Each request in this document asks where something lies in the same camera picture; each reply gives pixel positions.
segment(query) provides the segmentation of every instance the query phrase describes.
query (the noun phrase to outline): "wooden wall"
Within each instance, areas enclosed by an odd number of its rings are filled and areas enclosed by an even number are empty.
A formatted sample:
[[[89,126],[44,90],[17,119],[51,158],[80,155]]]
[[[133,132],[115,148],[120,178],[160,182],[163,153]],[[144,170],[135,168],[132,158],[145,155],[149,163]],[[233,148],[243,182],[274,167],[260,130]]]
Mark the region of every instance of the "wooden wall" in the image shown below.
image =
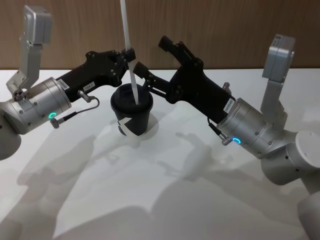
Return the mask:
[[[43,69],[72,69],[85,53],[121,50],[119,0],[0,0],[0,69],[18,68],[24,5],[53,15]],[[296,37],[295,67],[320,67],[320,0],[127,0],[137,58],[175,68],[158,48],[162,35],[183,41],[206,68],[260,68],[276,33]]]

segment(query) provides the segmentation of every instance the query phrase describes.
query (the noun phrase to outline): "black cup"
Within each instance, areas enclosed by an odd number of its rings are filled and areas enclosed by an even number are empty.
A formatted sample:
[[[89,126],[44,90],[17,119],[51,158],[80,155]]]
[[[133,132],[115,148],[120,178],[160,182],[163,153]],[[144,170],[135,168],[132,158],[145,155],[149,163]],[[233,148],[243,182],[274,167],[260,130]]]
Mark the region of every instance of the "black cup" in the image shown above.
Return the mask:
[[[111,96],[111,108],[118,119],[118,128],[123,135],[144,134],[148,127],[150,110],[154,99],[150,92],[137,85],[139,104],[137,105],[132,92],[131,84],[124,84]]]

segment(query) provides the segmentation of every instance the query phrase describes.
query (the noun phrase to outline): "blue indicator light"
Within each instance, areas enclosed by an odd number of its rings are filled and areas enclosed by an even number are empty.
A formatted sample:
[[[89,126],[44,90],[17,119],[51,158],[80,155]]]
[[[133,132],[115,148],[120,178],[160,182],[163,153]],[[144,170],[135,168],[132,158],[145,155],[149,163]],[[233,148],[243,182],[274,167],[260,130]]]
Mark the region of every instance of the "blue indicator light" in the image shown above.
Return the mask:
[[[48,118],[49,119],[53,119],[55,116],[57,116],[57,113],[56,112],[52,112],[49,114]]]
[[[236,142],[237,144],[241,144],[241,140],[237,137],[233,137],[232,141]]]

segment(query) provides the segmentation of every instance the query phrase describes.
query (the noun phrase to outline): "white table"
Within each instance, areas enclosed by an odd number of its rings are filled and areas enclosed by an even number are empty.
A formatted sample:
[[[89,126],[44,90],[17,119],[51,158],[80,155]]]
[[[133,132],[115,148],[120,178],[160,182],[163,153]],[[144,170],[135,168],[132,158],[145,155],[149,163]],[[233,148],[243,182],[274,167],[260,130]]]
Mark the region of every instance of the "white table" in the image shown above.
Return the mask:
[[[66,72],[43,70],[40,80]],[[154,71],[167,80],[174,72]],[[260,109],[261,69],[205,72]],[[0,71],[0,101],[10,97],[13,73]],[[199,111],[156,95],[148,132],[130,140],[110,107],[115,90],[97,89],[98,109],[59,129],[47,122],[0,162],[1,240],[308,239],[296,213],[308,195],[300,180],[272,184],[254,156],[236,143],[222,146]],[[319,90],[320,69],[289,71],[280,98],[286,129],[320,133]],[[67,113],[87,106],[80,99]]]

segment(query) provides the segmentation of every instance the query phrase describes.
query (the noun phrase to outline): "white straw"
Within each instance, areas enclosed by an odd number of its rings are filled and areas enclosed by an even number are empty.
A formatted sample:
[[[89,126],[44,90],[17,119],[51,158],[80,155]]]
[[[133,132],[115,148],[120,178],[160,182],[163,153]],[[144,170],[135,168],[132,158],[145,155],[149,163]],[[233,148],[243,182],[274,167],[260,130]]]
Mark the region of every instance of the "white straw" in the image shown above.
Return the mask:
[[[121,6],[121,16],[122,16],[122,25],[123,25],[123,33],[124,33],[125,50],[128,51],[129,49],[131,49],[131,44],[130,44],[130,37],[129,37],[126,0],[120,0],[120,6]],[[130,78],[131,78],[131,87],[132,87],[134,101],[135,101],[135,104],[138,105],[139,96],[138,96],[136,76],[134,74],[134,62],[133,61],[128,62],[128,66],[129,66],[129,73],[130,73]]]

